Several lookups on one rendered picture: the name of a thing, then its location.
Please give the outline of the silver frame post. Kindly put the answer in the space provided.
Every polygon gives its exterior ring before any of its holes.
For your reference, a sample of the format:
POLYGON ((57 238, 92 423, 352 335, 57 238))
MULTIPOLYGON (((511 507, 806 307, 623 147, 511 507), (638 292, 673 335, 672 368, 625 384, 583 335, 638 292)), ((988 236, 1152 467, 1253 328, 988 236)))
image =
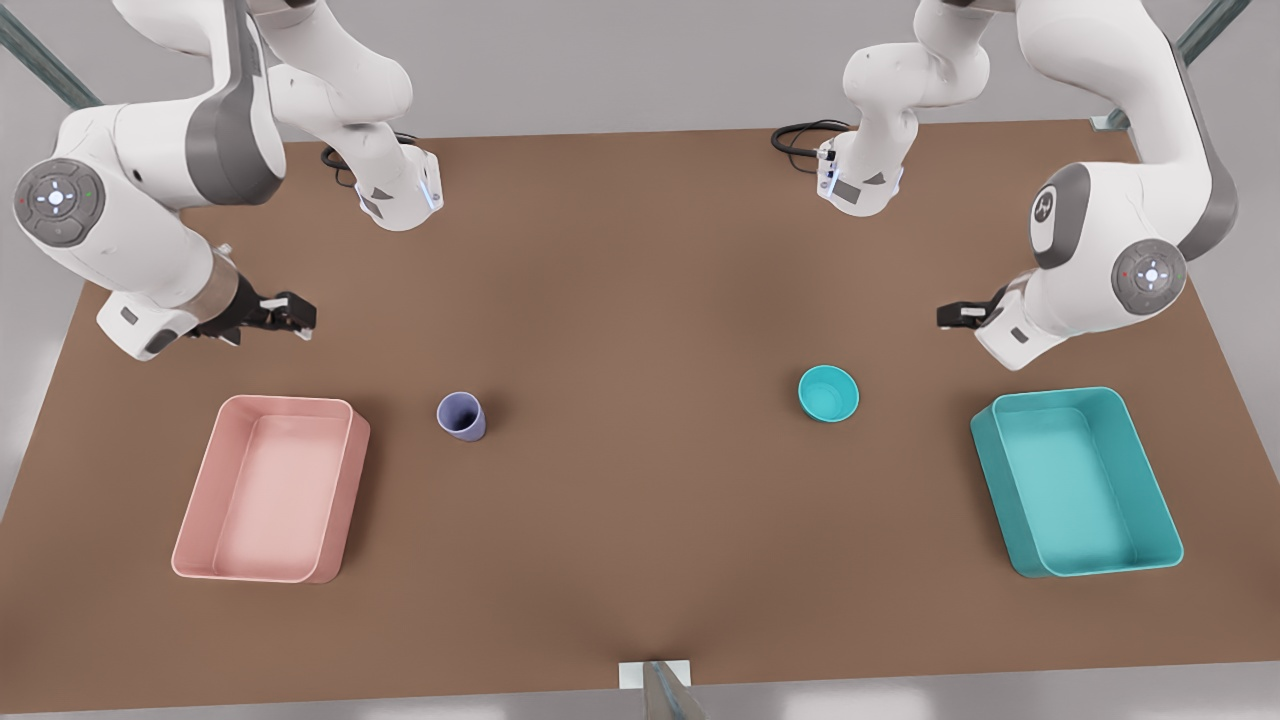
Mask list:
POLYGON ((644 720, 709 720, 691 692, 689 660, 621 662, 620 689, 643 692, 644 720))
POLYGON ((0 46, 69 109, 102 106, 102 101, 1 3, 0 46))
MULTIPOLYGON (((1253 0, 1210 0, 1204 10, 1178 38, 1176 49, 1189 67, 1221 33, 1253 3, 1253 0)), ((1121 108, 1105 117, 1091 117, 1094 132, 1121 132, 1130 129, 1130 119, 1121 108)))

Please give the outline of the teal rectangular box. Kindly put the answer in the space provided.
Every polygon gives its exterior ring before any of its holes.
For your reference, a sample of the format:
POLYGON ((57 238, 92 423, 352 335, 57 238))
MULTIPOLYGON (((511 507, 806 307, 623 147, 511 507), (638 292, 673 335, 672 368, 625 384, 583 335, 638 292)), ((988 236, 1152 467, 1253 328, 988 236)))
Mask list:
POLYGON ((1021 577, 1093 577, 1183 561, 1175 521, 1115 389, 1002 395, 972 419, 970 433, 1021 577))

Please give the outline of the pink rectangular box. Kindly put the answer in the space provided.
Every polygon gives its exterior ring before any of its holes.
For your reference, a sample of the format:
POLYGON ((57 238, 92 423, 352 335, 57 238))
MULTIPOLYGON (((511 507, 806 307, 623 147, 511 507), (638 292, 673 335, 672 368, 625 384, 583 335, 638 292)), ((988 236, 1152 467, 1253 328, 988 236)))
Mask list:
POLYGON ((228 398, 195 480, 172 570, 196 579, 332 582, 346 552, 369 439, 369 421, 340 398, 228 398))

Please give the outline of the lavender cup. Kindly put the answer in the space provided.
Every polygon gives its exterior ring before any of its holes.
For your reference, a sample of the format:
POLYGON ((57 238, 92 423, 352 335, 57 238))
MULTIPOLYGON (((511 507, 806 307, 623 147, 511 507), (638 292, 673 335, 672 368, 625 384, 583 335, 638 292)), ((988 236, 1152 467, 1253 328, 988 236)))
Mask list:
POLYGON ((436 406, 436 423, 456 439, 476 442, 486 433, 481 404, 470 392, 448 393, 436 406))

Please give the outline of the teal bowl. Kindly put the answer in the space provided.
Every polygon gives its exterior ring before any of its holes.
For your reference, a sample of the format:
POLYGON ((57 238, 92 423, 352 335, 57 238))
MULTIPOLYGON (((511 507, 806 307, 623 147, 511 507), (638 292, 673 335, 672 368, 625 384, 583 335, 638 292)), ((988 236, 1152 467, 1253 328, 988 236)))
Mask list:
POLYGON ((858 410, 860 400, 859 384, 840 366, 812 366, 797 382, 797 401, 803 411, 815 421, 847 420, 858 410))

